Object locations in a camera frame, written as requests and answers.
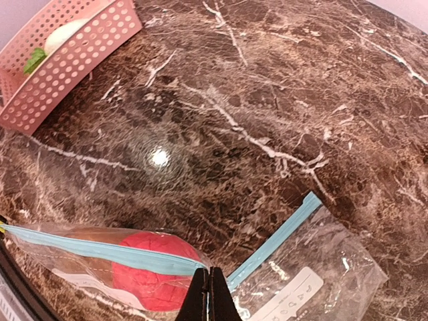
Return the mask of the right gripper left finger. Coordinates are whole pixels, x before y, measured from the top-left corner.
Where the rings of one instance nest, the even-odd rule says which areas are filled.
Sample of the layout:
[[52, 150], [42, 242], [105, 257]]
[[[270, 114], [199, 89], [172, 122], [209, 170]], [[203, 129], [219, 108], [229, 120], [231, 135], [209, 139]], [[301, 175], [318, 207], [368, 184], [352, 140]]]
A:
[[187, 295], [175, 321], [207, 321], [209, 271], [199, 268], [191, 280]]

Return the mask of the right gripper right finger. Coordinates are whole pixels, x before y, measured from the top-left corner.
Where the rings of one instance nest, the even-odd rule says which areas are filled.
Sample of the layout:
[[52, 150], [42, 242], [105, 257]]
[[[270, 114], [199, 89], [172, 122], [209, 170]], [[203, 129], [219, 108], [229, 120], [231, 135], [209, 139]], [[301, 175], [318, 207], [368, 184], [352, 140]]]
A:
[[220, 267], [209, 272], [209, 320], [239, 321], [239, 314]]

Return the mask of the white toy bun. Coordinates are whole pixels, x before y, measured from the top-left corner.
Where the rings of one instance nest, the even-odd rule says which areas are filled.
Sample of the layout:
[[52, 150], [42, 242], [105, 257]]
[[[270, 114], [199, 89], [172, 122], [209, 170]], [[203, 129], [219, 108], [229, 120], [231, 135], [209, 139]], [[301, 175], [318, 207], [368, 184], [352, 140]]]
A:
[[44, 52], [49, 55], [51, 52], [57, 50], [87, 22], [89, 22], [88, 18], [76, 19], [55, 29], [45, 41]]

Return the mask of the pink perforated plastic basket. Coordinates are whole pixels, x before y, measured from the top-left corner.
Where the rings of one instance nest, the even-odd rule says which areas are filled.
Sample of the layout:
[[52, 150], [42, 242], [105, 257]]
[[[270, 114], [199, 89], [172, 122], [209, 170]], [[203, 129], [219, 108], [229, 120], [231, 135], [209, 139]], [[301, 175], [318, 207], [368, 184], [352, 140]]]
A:
[[[35, 49], [79, 19], [85, 24], [25, 74]], [[50, 1], [1, 50], [1, 127], [33, 134], [79, 82], [141, 28], [133, 1]]]

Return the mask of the red toy fruit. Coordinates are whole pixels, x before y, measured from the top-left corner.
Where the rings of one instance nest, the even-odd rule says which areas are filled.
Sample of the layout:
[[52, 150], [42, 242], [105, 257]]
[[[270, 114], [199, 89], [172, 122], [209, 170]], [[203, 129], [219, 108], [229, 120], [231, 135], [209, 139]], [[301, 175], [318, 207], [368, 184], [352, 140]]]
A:
[[[189, 243], [175, 235], [139, 231], [118, 243], [156, 253], [171, 254], [203, 262], [204, 257]], [[137, 256], [138, 266], [112, 262], [112, 286], [132, 294], [141, 306], [151, 312], [179, 310], [187, 295], [193, 274], [184, 272], [176, 263], [158, 260], [154, 255]]]

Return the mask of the zip bag with blue zipper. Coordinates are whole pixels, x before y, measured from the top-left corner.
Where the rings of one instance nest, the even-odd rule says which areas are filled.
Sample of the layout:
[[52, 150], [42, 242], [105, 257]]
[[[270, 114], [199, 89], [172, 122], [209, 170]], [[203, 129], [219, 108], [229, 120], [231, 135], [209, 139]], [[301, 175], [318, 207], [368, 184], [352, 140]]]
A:
[[148, 312], [179, 310], [195, 270], [211, 265], [180, 237], [157, 231], [3, 223], [1, 232], [78, 289]]

